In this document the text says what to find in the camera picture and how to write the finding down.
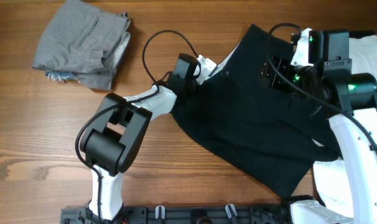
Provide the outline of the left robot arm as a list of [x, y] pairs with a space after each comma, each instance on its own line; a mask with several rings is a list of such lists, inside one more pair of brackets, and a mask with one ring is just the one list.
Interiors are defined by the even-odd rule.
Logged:
[[123, 223], [124, 173], [135, 160], [149, 123], [170, 113], [178, 94], [211, 72], [210, 64], [202, 55], [180, 54], [174, 70], [144, 93], [126, 97], [109, 93], [103, 98], [76, 141], [93, 176], [93, 195], [83, 223]]

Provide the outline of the black shorts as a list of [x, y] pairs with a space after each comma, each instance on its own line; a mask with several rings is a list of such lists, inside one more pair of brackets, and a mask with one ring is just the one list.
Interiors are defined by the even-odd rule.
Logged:
[[293, 47], [251, 25], [219, 72], [177, 98], [172, 116], [199, 145], [289, 197], [315, 161], [341, 151], [313, 100], [261, 84], [266, 55], [291, 60]]

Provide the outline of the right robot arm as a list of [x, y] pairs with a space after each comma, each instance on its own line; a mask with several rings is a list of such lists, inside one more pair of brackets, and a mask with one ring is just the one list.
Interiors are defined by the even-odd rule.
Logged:
[[287, 68], [266, 63], [280, 90], [315, 99], [328, 111], [340, 158], [315, 162], [320, 200], [296, 199], [292, 223], [377, 223], [377, 35], [312, 30], [293, 35]]

